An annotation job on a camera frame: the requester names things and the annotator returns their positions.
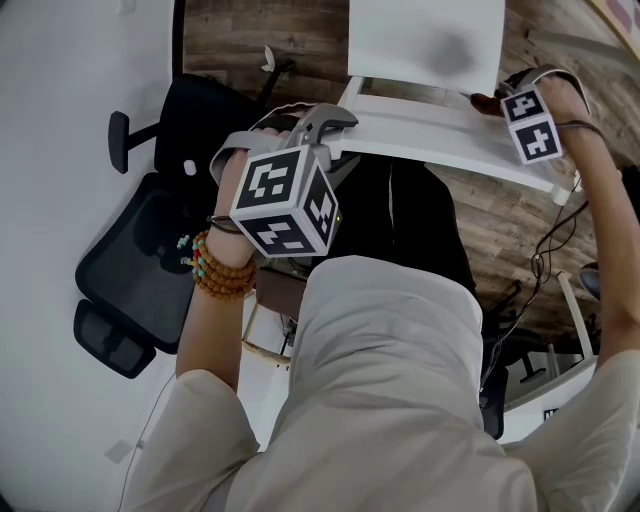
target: white chair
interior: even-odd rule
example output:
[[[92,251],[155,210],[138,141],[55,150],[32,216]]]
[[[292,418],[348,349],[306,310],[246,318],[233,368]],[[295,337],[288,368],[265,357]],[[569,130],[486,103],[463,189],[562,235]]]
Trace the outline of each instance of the white chair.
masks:
[[[360,124],[324,137],[345,151],[430,162],[550,193],[566,203],[573,183],[548,163],[523,166],[506,123],[475,111],[361,94],[366,77],[492,95],[504,0],[351,0],[349,74],[339,105]]]

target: person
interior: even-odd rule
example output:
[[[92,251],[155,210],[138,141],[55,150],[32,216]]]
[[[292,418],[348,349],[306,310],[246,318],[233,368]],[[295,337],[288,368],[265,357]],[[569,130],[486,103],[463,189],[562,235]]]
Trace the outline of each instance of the person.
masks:
[[[557,123],[591,122],[565,80],[547,77],[538,87]],[[457,231],[450,229],[456,229],[450,195],[422,165],[400,164],[396,173],[397,162],[367,158],[360,168],[373,165],[375,172],[364,169],[365,190],[355,206],[344,205],[350,211],[335,242],[336,250],[355,255],[328,259],[309,278],[290,395],[266,451],[258,453],[236,396],[242,300],[219,300],[196,287],[177,381],[134,469],[124,508],[607,510],[638,421],[640,225],[601,137],[584,128],[563,130],[561,137],[593,215],[602,347],[591,382],[554,416],[514,446],[483,432],[482,314]],[[238,151],[228,162],[217,214],[228,213],[246,158]],[[388,206],[388,167],[393,222],[380,214],[375,228],[354,241],[347,236],[357,238],[350,216],[381,193],[371,176],[387,180]],[[357,171],[348,178],[356,184]],[[427,194],[419,210],[426,216],[407,224],[403,208],[411,194],[423,197],[416,189]],[[419,243],[433,229],[438,235],[428,240],[437,247]],[[377,243],[379,230],[391,237]],[[254,251],[243,237],[214,228],[206,248],[229,268],[246,267]]]

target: white wall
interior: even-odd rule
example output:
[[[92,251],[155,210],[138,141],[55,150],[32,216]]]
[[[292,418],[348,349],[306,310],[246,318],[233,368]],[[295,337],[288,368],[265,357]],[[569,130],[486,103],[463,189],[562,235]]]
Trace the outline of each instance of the white wall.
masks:
[[[17,509],[101,509],[121,478],[102,454],[135,441],[172,372],[159,355],[129,381],[72,334],[75,267],[151,169],[153,143],[111,168],[109,115],[157,120],[170,83],[172,0],[137,3],[0,8],[0,492]]]

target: hand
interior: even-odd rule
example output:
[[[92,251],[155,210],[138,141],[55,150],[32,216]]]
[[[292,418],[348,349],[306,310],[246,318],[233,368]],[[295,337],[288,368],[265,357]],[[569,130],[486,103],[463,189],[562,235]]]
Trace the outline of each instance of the hand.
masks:
[[[270,135],[278,135],[279,133],[272,128],[255,131]],[[291,132],[282,132],[279,136],[287,138],[290,133]],[[231,156],[227,165],[225,165],[220,180],[215,215],[229,215],[238,185],[242,179],[242,173],[247,165],[247,160],[247,151],[238,149]],[[209,230],[206,243],[209,253],[220,263],[231,268],[242,268],[246,266],[255,251],[253,244],[244,235],[225,233],[216,229],[214,226]]]
[[[580,93],[564,78],[544,77],[536,86],[556,124],[569,121],[591,122],[591,116]]]

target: wire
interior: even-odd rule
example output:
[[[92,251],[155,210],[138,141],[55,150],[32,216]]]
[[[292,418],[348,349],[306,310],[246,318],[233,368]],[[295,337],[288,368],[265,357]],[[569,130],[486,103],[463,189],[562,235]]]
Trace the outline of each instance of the wire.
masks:
[[[280,315],[280,323],[282,324],[282,334],[284,336],[284,342],[282,343],[282,348],[280,349],[280,355],[284,355],[284,349],[287,347],[287,343],[289,343],[289,334],[287,332],[287,328],[284,326],[284,317]]]
[[[579,185],[580,185],[580,181],[578,181],[576,183],[576,185],[573,187],[573,190],[571,191],[571,194],[569,195],[569,197],[571,197],[571,195],[573,195],[573,193],[576,191],[576,189],[578,188]],[[540,289],[542,288],[542,285],[546,284],[549,281],[549,279],[551,278],[551,275],[552,275],[552,272],[553,272],[552,271],[552,265],[551,265],[551,255],[552,255],[552,253],[562,249],[573,238],[573,236],[575,235],[576,229],[578,227],[577,218],[584,210],[587,209],[588,206],[589,206],[589,202],[586,201],[575,212],[573,212],[571,215],[569,215],[568,217],[566,217],[565,219],[560,221],[560,217],[562,216],[562,212],[564,211],[564,205],[563,205],[560,208],[560,211],[558,212],[558,215],[557,215],[556,220],[554,222],[553,228],[551,228],[551,230],[545,236],[543,236],[542,239],[538,242],[538,245],[536,245],[536,252],[531,257],[531,272],[533,273],[533,277],[535,277],[535,279],[536,279],[536,285],[535,285],[535,287],[533,289],[533,293],[531,294],[531,297],[525,303],[525,305],[522,306],[522,309],[520,310],[520,313],[518,313],[516,318],[514,318],[514,320],[511,322],[511,325],[509,325],[509,327],[507,327],[507,329],[505,330],[505,333],[494,343],[493,348],[491,349],[491,355],[489,357],[489,364],[487,365],[487,369],[484,372],[484,374],[482,375],[482,379],[480,381],[480,388],[481,389],[484,388],[484,385],[485,385],[487,379],[489,378],[489,375],[491,375],[491,372],[494,370],[494,368],[498,364],[498,360],[500,359],[500,354],[502,353],[502,346],[503,346],[505,340],[511,335],[511,333],[515,330],[515,328],[520,323],[520,320],[522,320],[522,317],[529,310],[529,308],[531,307],[531,305],[535,301],[536,297],[538,296],[538,293],[540,292]],[[571,222],[571,221],[573,221],[573,229],[571,230],[571,233],[566,238],[566,240],[564,242],[562,242],[560,245],[556,246],[556,247],[551,247],[552,242],[553,242],[553,235],[559,229],[561,229],[565,224],[567,224],[568,222]],[[542,249],[542,246],[544,245],[544,243],[547,240],[549,241],[549,245],[548,245],[547,250],[540,252],[540,249]],[[548,271],[547,271],[547,277],[546,278],[543,277],[544,273],[545,273],[545,267],[547,267],[547,265],[545,265],[545,261],[544,261],[545,254],[547,255],[547,257],[549,259]]]
[[[169,380],[167,382],[165,382],[165,385],[162,386],[162,389],[160,390],[160,394],[158,395],[158,398],[156,398],[156,401],[153,404],[151,412],[149,413],[149,417],[147,418],[147,422],[144,424],[144,427],[142,428],[142,432],[140,433],[140,437],[138,438],[138,441],[136,442],[136,445],[133,448],[133,453],[131,454],[131,460],[129,461],[129,466],[127,467],[127,472],[124,475],[124,485],[122,486],[122,494],[120,495],[120,504],[118,505],[118,512],[120,512],[120,510],[122,509],[122,502],[124,501],[124,491],[126,491],[126,489],[127,489],[127,480],[129,480],[129,471],[131,471],[131,466],[133,465],[133,460],[136,458],[136,452],[138,451],[138,446],[140,445],[140,441],[142,441],[142,436],[144,436],[144,433],[147,430],[147,427],[149,426],[149,422],[151,421],[151,418],[153,417],[153,413],[155,412],[156,407],[158,406],[158,402],[160,402],[160,397],[162,396],[162,393],[164,393],[164,390],[167,389],[167,386],[169,385],[169,382],[171,382],[175,376],[176,376],[176,374],[173,373],[171,375],[171,377],[169,377]]]

